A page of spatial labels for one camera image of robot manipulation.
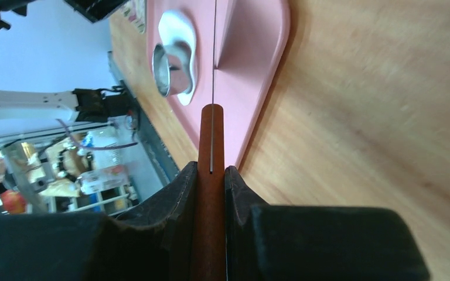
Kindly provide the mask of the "pink rectangular tray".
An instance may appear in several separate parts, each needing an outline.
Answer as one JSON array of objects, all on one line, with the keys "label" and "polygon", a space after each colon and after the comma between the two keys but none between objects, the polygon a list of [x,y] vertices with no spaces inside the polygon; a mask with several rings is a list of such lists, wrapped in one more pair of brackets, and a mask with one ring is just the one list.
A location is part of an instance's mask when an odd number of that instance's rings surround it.
[{"label": "pink rectangular tray", "polygon": [[[162,14],[177,9],[197,33],[197,86],[191,103],[180,104],[185,87],[178,58],[165,53],[158,32]],[[287,1],[148,1],[146,55],[161,97],[191,141],[199,143],[201,111],[211,103],[212,60],[216,61],[215,104],[223,107],[224,164],[238,166],[249,142],[290,29]]]}]

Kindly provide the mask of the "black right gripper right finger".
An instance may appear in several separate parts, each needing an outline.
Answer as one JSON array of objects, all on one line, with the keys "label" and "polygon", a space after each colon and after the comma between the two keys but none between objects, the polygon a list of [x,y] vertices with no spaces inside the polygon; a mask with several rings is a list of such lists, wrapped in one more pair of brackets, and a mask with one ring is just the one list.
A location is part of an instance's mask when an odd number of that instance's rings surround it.
[{"label": "black right gripper right finger", "polygon": [[377,207],[266,203],[224,174],[228,280],[430,280],[404,220]]}]

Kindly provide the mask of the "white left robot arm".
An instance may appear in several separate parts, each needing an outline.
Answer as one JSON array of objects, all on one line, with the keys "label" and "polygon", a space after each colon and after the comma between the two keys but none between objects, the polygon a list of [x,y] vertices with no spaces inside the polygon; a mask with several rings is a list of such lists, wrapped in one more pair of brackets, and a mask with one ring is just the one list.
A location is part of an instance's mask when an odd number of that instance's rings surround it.
[{"label": "white left robot arm", "polygon": [[[0,1],[0,31],[11,25],[3,12],[26,17],[31,1]],[[0,90],[0,120],[47,119],[66,122],[106,123],[129,113],[131,99],[120,86],[75,88],[69,91],[33,92]]]}]

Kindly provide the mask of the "metal dough scraper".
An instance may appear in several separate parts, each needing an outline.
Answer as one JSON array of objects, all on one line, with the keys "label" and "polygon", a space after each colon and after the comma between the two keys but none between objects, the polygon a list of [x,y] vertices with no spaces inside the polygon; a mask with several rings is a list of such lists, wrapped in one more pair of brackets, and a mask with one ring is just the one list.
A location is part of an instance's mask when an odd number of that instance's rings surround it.
[{"label": "metal dough scraper", "polygon": [[226,280],[223,109],[215,104],[216,61],[212,60],[211,103],[202,109],[189,280]]}]

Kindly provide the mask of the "white dough ball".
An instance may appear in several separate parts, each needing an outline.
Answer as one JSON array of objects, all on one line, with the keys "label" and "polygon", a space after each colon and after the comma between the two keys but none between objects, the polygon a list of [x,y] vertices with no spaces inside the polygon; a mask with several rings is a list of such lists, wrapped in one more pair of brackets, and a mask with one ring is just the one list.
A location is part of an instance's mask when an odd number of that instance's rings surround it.
[{"label": "white dough ball", "polygon": [[182,11],[165,11],[158,24],[158,32],[165,53],[178,58],[180,69],[185,75],[185,87],[176,96],[181,105],[191,103],[197,86],[197,33],[190,18]]}]

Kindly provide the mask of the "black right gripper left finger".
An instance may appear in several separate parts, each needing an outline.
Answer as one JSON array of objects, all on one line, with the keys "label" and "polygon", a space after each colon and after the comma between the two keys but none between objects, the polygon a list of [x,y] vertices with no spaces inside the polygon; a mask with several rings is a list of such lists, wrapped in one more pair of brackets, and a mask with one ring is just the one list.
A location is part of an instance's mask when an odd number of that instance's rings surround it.
[{"label": "black right gripper left finger", "polygon": [[0,280],[188,280],[197,164],[116,217],[0,215]]}]

